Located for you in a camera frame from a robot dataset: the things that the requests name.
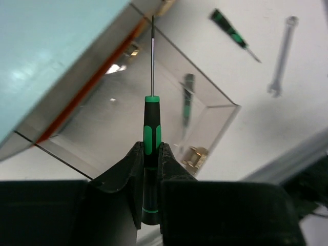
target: metal wrench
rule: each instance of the metal wrench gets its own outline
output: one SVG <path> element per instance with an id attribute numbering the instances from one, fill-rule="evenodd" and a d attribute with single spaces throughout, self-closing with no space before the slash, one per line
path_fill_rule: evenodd
<path id="1" fill-rule="evenodd" d="M 283 38 L 283 43 L 281 46 L 280 57 L 277 62 L 277 69 L 272 80 L 272 83 L 269 85 L 268 92 L 271 93 L 274 91 L 274 97 L 281 95 L 281 79 L 284 72 L 287 54 L 289 52 L 291 40 L 293 37 L 293 31 L 296 25 L 298 24 L 298 18 L 295 16 L 290 16 L 286 20 L 286 30 L 285 36 Z"/>

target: transparent acrylic bin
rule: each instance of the transparent acrylic bin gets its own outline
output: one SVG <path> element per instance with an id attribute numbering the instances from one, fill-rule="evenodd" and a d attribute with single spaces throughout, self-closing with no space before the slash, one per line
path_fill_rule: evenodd
<path id="1" fill-rule="evenodd" d="M 145 96 L 150 94 L 150 31 L 138 39 L 133 59 L 123 55 L 121 71 L 105 74 L 92 95 L 78 107 L 62 129 L 41 143 L 47 151 L 95 178 L 121 160 L 142 141 Z M 160 96 L 162 141 L 182 161 L 189 146 L 209 152 L 238 106 L 228 99 L 163 34 L 155 31 L 155 95 Z M 190 124 L 183 122 L 183 83 L 194 74 Z"/>

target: orange edge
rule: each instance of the orange edge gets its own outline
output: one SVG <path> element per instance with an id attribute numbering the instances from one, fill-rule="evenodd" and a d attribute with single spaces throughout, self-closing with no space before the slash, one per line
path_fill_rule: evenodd
<path id="1" fill-rule="evenodd" d="M 69 102 L 66 108 L 60 113 L 55 121 L 48 127 L 43 135 L 36 141 L 36 143 L 47 140 L 51 135 L 64 123 L 67 117 L 72 113 L 74 108 L 78 106 L 81 100 L 88 95 L 90 90 L 99 82 L 101 77 L 108 71 L 111 65 L 126 51 L 130 43 L 140 34 L 140 31 L 146 19 L 143 18 L 131 32 L 131 34 L 122 42 L 122 44 L 112 53 L 112 55 L 105 61 L 105 63 L 98 69 L 86 85 L 77 93 L 77 95 Z"/>

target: screwdriver tip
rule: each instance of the screwdriver tip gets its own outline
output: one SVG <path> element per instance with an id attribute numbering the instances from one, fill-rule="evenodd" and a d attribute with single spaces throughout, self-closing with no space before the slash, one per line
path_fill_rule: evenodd
<path id="1" fill-rule="evenodd" d="M 246 50 L 254 58 L 255 61 L 257 61 L 258 63 L 262 63 L 261 60 L 249 48 L 246 48 Z"/>

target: green and black screwdriver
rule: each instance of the green and black screwdriver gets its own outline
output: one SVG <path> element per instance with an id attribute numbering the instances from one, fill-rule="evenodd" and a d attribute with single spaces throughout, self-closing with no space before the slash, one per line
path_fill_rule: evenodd
<path id="1" fill-rule="evenodd" d="M 145 97 L 145 117 L 143 122 L 143 144 L 145 148 L 143 165 L 142 222 L 148 225 L 159 224 L 157 205 L 157 167 L 158 150 L 161 143 L 159 96 L 154 95 L 154 38 L 155 17 L 152 16 L 151 30 L 151 83 L 150 96 Z"/>
<path id="2" fill-rule="evenodd" d="M 239 33 L 233 28 L 229 23 L 227 18 L 218 10 L 214 10 L 211 15 L 211 20 L 213 20 L 225 33 L 227 33 L 239 46 L 247 50 L 248 53 L 257 61 L 261 62 L 259 58 L 248 48 L 248 44 L 242 39 Z"/>

